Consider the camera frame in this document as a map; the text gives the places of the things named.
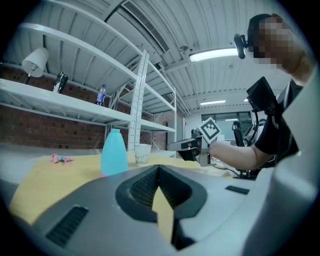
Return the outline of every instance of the black t-shirt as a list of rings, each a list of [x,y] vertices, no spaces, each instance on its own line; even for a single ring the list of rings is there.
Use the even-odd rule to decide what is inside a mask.
[[[285,108],[290,105],[302,89],[302,86],[297,85],[293,80],[290,81],[288,87],[287,95],[287,88],[285,88],[278,98],[281,116]],[[276,155],[276,162],[298,151],[298,146],[286,125],[285,120],[281,117],[281,120],[277,123],[278,128],[274,126],[272,117],[268,116],[264,124],[263,131],[259,139],[254,144],[262,152],[269,155]]]

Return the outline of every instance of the yellow table surface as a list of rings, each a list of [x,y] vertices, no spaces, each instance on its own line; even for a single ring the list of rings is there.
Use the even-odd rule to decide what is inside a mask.
[[[9,206],[10,212],[32,224],[41,213],[61,198],[85,183],[100,178],[101,155],[72,158],[74,161],[52,163],[50,156],[42,156],[18,186]],[[129,170],[139,168],[136,165],[134,152],[128,152],[127,159]],[[148,165],[170,165],[204,172],[198,162],[173,157],[150,155]],[[154,196],[152,210],[157,212],[160,232],[167,241],[170,241],[173,210],[160,188]]]

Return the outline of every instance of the pink object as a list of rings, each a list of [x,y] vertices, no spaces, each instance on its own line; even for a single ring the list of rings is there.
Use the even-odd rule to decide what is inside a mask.
[[[52,163],[58,163],[58,162],[69,162],[69,161],[73,161],[72,158],[70,157],[65,157],[65,156],[59,156],[57,154],[52,154],[51,155],[51,162]]]

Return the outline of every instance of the window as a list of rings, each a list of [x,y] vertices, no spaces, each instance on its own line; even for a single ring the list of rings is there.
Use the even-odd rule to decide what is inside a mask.
[[[234,121],[239,121],[241,123],[242,135],[247,131],[247,129],[252,124],[251,114],[247,112],[231,112],[231,113],[217,113],[217,114],[203,114],[201,116],[202,122],[208,118],[212,118],[216,124],[222,130],[225,140],[234,140],[235,135],[232,131],[232,125]]]

